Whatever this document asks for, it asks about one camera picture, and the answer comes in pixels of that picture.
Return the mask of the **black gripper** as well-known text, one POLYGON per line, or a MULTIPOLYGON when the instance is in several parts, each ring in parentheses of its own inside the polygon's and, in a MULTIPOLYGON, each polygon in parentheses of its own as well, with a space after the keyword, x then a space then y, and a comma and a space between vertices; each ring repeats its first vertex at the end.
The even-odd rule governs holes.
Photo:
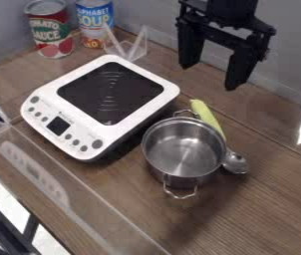
POLYGON ((253 33, 236 47, 229 58, 225 88, 236 90, 248 82, 259 62, 267 59, 269 40, 276 35, 276 28, 256 17, 259 0, 178 0, 177 17, 178 61, 185 69, 201 60, 205 36, 200 26, 188 22, 189 16, 197 15, 220 28, 247 29, 253 33))

